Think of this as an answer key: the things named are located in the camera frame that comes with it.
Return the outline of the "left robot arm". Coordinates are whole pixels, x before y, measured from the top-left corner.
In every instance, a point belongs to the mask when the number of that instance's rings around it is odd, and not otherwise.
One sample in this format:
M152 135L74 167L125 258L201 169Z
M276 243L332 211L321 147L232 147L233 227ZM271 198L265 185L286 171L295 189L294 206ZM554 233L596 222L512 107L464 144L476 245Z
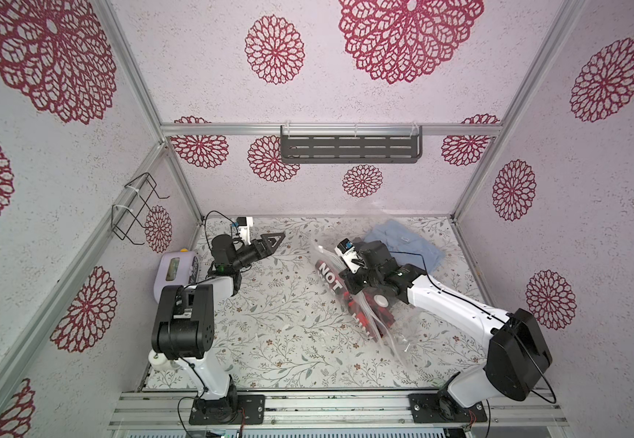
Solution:
M284 239L284 233L268 233L237 246L237 239L230 235L214 237L210 242L213 261L209 276L161 290L148 355L151 367L186 372L200 400L229 398L235 389L233 379L212 351L215 305L236 296L242 272L272 256Z

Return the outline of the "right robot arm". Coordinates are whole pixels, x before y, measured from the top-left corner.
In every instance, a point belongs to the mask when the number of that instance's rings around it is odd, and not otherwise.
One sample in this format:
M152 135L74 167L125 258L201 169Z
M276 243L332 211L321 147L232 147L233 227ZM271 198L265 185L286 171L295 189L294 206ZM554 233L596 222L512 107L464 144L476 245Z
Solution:
M345 269L340 276L355 293L373 289L424 310L475 339L486 355L478 365L459 372L437 391L434 408L452 419L477 403L503 396L525 401L553 363L540 325L527 310L501 310L469 299L430 275L426 263L397 262L380 241L335 248Z

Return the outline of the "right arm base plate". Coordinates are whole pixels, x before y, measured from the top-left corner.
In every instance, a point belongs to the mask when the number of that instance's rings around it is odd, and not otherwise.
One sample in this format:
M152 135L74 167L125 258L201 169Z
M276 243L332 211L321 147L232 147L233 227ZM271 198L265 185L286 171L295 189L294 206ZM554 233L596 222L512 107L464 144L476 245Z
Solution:
M484 423L488 414L481 403L463 408L446 395L436 392L408 394L410 412L414 423Z

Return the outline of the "light blue shirt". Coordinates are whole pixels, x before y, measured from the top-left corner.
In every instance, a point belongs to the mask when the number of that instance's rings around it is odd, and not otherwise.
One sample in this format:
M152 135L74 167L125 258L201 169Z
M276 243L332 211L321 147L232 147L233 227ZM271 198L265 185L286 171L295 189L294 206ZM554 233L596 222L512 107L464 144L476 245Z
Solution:
M399 265L417 266L429 274L433 274L445 258L442 250L394 219L374 226L363 240L382 242Z

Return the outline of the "red black plaid shirt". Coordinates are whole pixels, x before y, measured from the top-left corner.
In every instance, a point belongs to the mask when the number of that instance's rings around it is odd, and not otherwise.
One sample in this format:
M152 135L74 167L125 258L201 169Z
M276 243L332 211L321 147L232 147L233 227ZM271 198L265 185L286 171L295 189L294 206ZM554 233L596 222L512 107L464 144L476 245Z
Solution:
M388 330L395 324L395 316L389 308L380 308L374 301L374 295L370 292L360 292L353 295L346 291L341 295L346 311L355 322L366 331L368 336L375 341L386 337Z

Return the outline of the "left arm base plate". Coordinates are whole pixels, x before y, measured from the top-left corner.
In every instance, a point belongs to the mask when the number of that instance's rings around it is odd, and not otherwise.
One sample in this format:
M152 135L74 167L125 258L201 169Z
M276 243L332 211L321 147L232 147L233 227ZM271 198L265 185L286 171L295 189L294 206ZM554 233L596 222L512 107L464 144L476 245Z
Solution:
M229 395L215 401L196 398L188 423L193 426L263 424L264 395Z

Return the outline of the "clear plastic vacuum bag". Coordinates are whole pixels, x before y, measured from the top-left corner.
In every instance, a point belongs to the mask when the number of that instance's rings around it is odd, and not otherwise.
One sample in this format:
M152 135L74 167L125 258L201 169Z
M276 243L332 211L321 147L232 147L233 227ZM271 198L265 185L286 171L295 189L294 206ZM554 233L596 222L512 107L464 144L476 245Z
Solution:
M364 207L316 219L312 239L317 273L382 359L437 380L455 366L447 341L457 330L408 297L416 282L461 282L446 271L459 261L447 217Z

